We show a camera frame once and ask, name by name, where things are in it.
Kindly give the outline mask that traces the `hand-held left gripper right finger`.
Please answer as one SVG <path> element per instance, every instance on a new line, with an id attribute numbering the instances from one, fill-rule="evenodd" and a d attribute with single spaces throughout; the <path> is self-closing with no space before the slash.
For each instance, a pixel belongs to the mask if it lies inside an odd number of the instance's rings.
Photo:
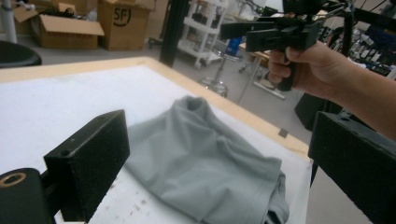
<path id="1" fill-rule="evenodd" d="M 396 224 L 396 142 L 332 113 L 317 113 L 311 158 L 374 224 Z"/>

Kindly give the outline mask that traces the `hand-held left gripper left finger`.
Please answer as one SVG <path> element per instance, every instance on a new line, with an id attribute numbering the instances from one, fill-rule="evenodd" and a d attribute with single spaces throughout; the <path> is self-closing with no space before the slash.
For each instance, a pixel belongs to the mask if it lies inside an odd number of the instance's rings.
<path id="1" fill-rule="evenodd" d="M 65 221 L 88 222 L 130 155 L 125 113 L 100 115 L 44 156 Z"/>

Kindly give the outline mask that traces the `grey-green flower print t-shirt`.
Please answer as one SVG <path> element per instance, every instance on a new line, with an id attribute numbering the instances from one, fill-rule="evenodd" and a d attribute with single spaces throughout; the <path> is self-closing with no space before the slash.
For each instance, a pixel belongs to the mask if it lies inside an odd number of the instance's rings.
<path id="1" fill-rule="evenodd" d="M 205 224 L 286 224 L 281 161 L 264 157 L 206 100 L 179 99 L 132 126 L 127 169 L 154 196 Z"/>

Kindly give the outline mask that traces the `white shelf rack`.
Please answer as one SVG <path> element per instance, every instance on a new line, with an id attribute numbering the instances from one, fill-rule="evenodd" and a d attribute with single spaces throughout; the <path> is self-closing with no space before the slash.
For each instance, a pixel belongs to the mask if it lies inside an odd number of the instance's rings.
<path id="1" fill-rule="evenodd" d="M 191 0 L 177 48 L 195 58 L 195 69 L 219 59 L 212 49 L 227 7 L 228 0 Z"/>

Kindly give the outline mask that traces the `chrome stool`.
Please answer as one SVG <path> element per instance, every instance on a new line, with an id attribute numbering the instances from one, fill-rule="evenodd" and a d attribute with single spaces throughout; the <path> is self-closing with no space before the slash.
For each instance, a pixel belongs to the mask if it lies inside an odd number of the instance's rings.
<path id="1" fill-rule="evenodd" d="M 221 57 L 221 63 L 214 77 L 204 77 L 198 81 L 200 85 L 208 90 L 215 92 L 221 97 L 226 98 L 228 96 L 228 87 L 220 80 L 224 67 L 227 61 L 231 62 L 242 62 L 242 55 L 229 55 L 222 51 L 217 51 L 216 54 Z"/>

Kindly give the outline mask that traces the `black metal beam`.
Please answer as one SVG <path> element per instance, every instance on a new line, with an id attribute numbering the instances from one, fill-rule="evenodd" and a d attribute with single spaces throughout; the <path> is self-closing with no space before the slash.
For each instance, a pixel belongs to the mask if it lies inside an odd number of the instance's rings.
<path id="1" fill-rule="evenodd" d="M 171 0 L 168 21 L 165 26 L 159 61 L 172 67 L 177 54 L 177 44 L 183 31 L 183 21 L 187 15 L 189 0 Z"/>

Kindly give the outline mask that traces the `white foam mat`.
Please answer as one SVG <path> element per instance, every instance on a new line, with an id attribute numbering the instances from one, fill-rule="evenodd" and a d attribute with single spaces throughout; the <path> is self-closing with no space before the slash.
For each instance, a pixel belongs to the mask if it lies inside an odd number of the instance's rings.
<path id="1" fill-rule="evenodd" d="M 152 119 L 192 90 L 139 65 L 0 83 L 0 175 L 44 172 L 44 156 L 93 118 L 122 109 L 128 125 Z M 200 224 L 148 193 L 122 169 L 90 224 Z"/>

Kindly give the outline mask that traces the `large cardboard box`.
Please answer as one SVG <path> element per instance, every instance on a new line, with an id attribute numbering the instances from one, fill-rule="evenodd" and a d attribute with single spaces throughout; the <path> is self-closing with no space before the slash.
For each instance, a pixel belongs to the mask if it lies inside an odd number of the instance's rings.
<path id="1" fill-rule="evenodd" d="M 104 30 L 99 38 L 107 50 L 141 50 L 155 0 L 98 0 L 97 20 Z"/>

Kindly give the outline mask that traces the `open cardboard box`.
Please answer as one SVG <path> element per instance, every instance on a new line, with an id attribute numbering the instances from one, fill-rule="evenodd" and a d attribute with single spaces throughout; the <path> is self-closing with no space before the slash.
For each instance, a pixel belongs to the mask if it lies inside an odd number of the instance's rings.
<path id="1" fill-rule="evenodd" d="M 13 9 L 18 23 L 28 21 L 31 34 L 46 49 L 96 49 L 104 30 L 97 21 L 76 15 L 73 6 L 59 11 L 55 7 L 18 4 Z"/>

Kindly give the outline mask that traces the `black round stool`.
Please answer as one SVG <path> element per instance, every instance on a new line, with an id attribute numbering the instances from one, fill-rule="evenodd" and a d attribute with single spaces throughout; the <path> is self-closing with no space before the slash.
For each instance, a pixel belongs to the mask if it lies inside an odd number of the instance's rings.
<path id="1" fill-rule="evenodd" d="M 0 68 L 41 65 L 41 57 L 25 46 L 0 40 Z"/>

